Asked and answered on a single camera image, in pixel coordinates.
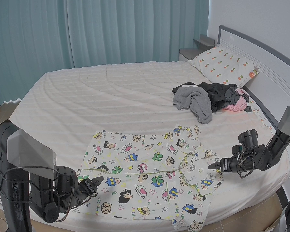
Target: bed sheet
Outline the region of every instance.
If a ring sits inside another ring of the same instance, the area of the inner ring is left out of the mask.
[[[208,124],[197,122],[190,110],[173,106],[172,89],[185,82],[210,83],[188,62],[147,62],[102,65],[46,73],[27,93],[10,120],[57,153],[57,165],[78,169],[96,130],[129,134],[159,134],[177,122],[198,124],[201,143],[230,157],[241,132],[258,131],[259,144],[267,143],[273,130],[250,100],[252,113],[220,110]],[[290,146],[280,162],[245,179],[225,174],[213,194],[206,224],[253,206],[271,196],[290,176]],[[31,218],[42,222],[34,213]],[[93,217],[70,212],[62,223],[51,224],[74,231],[173,231],[169,221]]]

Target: pillowcase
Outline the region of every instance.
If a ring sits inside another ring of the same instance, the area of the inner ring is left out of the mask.
[[[259,72],[252,60],[221,46],[215,46],[188,61],[211,83],[235,83],[238,87],[243,87]]]

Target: pink garment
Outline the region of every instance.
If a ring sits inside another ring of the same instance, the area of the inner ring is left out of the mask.
[[[237,111],[244,110],[246,107],[247,107],[247,102],[245,98],[241,96],[235,105],[228,105],[224,107],[224,109],[237,112]]]
[[[238,92],[240,95],[246,94],[249,97],[249,94],[241,88],[237,88],[237,89],[235,89],[235,91]]]

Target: curtain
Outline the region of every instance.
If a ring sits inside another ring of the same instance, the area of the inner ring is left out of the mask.
[[[209,0],[0,0],[0,104],[46,72],[178,61],[207,33]]]

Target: headboard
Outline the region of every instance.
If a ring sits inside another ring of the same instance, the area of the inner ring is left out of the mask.
[[[290,59],[270,46],[225,26],[219,26],[218,44],[254,61],[260,73],[244,89],[277,128],[290,106]]]

